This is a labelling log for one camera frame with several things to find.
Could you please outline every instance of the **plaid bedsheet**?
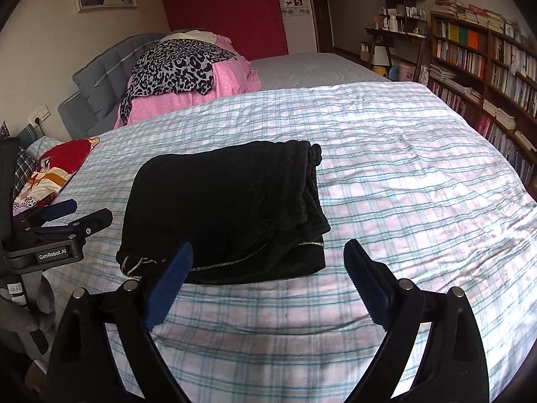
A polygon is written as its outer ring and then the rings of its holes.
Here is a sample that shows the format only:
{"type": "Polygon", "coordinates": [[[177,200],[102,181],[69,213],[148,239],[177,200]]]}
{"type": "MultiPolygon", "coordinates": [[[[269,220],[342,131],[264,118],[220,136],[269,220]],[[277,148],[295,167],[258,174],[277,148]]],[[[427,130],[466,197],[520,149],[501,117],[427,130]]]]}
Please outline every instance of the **plaid bedsheet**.
{"type": "MultiPolygon", "coordinates": [[[[256,92],[102,135],[58,199],[78,202],[69,220],[107,207],[114,222],[90,238],[83,261],[46,273],[58,317],[75,287],[103,292],[125,280],[114,257],[144,162],[292,138],[323,149],[319,192],[332,226],[327,267],[294,280],[184,285],[152,336],[190,399],[343,401],[384,336],[343,267],[351,238],[398,278],[428,290],[466,291],[496,396],[537,336],[537,205],[492,145],[413,83],[256,92]]],[[[155,202],[174,198],[173,187],[154,192],[155,202]]],[[[412,383],[427,336],[422,330],[396,393],[412,383]]],[[[113,327],[109,339],[126,388],[140,393],[113,327]]]]}

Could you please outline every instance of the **leopard print fabric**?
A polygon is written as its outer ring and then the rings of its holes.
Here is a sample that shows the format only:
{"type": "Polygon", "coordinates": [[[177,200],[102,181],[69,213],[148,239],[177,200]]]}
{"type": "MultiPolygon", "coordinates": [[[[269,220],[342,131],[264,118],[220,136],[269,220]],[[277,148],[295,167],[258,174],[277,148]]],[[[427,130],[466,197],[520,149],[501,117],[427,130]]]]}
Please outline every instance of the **leopard print fabric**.
{"type": "Polygon", "coordinates": [[[208,42],[170,39],[155,45],[140,56],[133,68],[131,85],[119,104],[125,126],[132,100],[139,96],[179,94],[198,91],[205,95],[213,88],[213,63],[237,57],[208,42]]]}

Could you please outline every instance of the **yellow stool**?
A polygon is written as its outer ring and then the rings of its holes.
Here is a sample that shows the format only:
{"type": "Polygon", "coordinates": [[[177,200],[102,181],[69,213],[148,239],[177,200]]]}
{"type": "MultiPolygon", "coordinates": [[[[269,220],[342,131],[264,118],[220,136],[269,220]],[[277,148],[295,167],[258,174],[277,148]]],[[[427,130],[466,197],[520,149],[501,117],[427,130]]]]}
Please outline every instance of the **yellow stool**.
{"type": "Polygon", "coordinates": [[[377,73],[380,76],[388,77],[388,74],[386,74],[386,68],[384,68],[383,66],[374,66],[373,72],[377,73]]]}

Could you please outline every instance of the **bed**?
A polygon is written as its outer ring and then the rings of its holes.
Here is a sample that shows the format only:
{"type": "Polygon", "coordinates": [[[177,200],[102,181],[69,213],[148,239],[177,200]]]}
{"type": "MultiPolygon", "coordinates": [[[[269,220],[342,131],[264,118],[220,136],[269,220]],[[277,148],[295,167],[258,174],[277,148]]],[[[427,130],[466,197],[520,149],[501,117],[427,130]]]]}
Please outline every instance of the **bed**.
{"type": "MultiPolygon", "coordinates": [[[[79,89],[58,107],[72,138],[98,136],[112,130],[118,104],[138,58],[165,35],[144,33],[121,41],[73,75],[79,89]]],[[[353,82],[386,82],[372,71],[329,53],[303,53],[254,60],[263,90],[334,86],[353,82]]]]}
{"type": "MultiPolygon", "coordinates": [[[[323,148],[319,193],[332,226],[327,268],[260,284],[185,285],[152,333],[193,401],[345,399],[383,338],[343,267],[350,238],[397,277],[424,289],[466,291],[487,354],[491,399],[530,352],[537,337],[537,204],[501,154],[422,85],[260,91],[100,138],[58,198],[79,203],[69,220],[107,207],[114,222],[88,241],[83,261],[47,272],[58,319],[77,286],[104,292],[125,281],[114,257],[130,186],[148,159],[254,140],[308,139],[323,148]]],[[[412,382],[426,332],[397,393],[412,382]]],[[[112,327],[109,339],[126,388],[139,393],[112,327]]]]}

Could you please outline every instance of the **gray headboard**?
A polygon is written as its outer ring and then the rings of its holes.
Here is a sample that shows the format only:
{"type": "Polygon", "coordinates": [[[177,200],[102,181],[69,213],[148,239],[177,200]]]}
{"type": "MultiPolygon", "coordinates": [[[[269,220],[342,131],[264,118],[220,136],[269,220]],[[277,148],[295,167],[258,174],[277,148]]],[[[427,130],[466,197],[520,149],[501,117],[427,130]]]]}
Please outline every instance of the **gray headboard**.
{"type": "Polygon", "coordinates": [[[79,90],[58,106],[72,138],[97,136],[114,128],[117,107],[127,91],[134,64],[163,37],[164,33],[131,36],[73,74],[79,90]]]}

